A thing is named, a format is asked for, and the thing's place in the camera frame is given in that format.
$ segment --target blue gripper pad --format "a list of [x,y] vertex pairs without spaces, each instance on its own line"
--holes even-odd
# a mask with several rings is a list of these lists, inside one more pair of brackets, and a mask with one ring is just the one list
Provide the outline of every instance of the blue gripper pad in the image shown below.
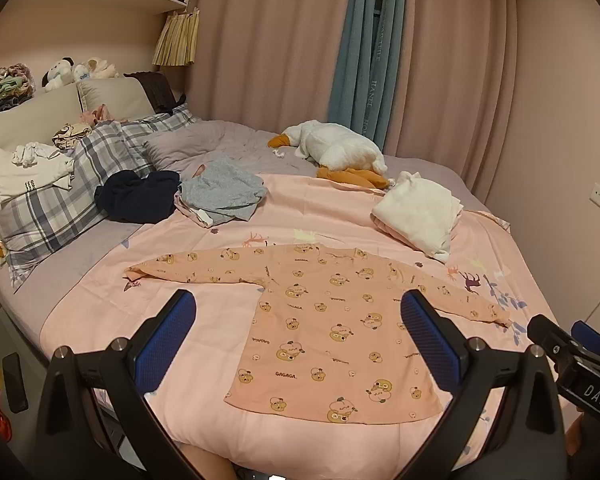
[[196,300],[188,290],[181,289],[136,332],[132,344],[139,350],[133,375],[138,393],[144,395],[158,389],[195,319]]
[[571,327],[571,336],[584,348],[600,356],[600,334],[583,321],[576,321]]
[[440,317],[419,290],[402,295],[400,315],[440,389],[455,394],[469,361],[462,333]]

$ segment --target gray folded shirt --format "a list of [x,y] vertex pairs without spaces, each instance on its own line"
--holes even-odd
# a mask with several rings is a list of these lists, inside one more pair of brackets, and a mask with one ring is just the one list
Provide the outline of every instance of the gray folded shirt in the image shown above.
[[235,166],[227,157],[205,164],[199,176],[180,184],[181,200],[192,209],[202,209],[218,225],[234,218],[248,220],[267,194],[263,181]]

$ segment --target plaid pillow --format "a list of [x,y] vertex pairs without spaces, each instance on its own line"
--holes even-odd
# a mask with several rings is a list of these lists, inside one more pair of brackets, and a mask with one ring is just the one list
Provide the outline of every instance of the plaid pillow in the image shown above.
[[173,115],[157,114],[133,123],[126,123],[123,125],[124,128],[120,134],[135,160],[145,162],[146,149],[144,144],[147,141],[148,134],[172,132],[196,121],[199,121],[199,119],[191,115],[187,105],[183,104],[173,109]]
[[74,158],[70,190],[48,186],[0,204],[0,239],[8,250],[13,288],[17,290],[37,264],[106,217],[93,199],[96,186],[121,170],[133,170],[141,177],[149,174],[152,167],[141,153],[146,136],[194,120],[183,105],[173,116],[101,123],[69,152]]

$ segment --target floor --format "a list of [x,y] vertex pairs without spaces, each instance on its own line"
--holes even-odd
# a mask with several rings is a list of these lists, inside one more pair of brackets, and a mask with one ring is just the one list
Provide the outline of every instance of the floor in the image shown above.
[[[13,352],[17,352],[20,356],[22,379],[29,407],[23,412],[13,413],[10,410],[7,400],[1,396],[0,409],[11,423],[13,437],[8,443],[9,448],[29,471],[33,471],[36,422],[38,420],[38,406],[46,377],[46,362],[38,354],[37,350],[26,341],[9,316],[1,310],[0,365],[2,359]],[[123,437],[120,425],[112,417],[107,417],[106,426],[110,436],[112,436],[112,440],[121,442],[120,456],[127,462],[143,468],[129,440]]]

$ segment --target beige headboard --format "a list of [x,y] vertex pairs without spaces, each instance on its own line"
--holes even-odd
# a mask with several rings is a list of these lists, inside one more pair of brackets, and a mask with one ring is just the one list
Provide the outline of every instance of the beige headboard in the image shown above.
[[0,112],[0,148],[13,150],[34,140],[49,144],[65,123],[77,123],[81,112],[75,83],[49,93],[38,91],[33,99]]
[[51,137],[66,123],[78,122],[83,111],[106,104],[118,120],[136,120],[154,113],[140,82],[132,77],[87,79],[46,92],[0,112],[0,148],[12,150],[27,142],[51,143]]

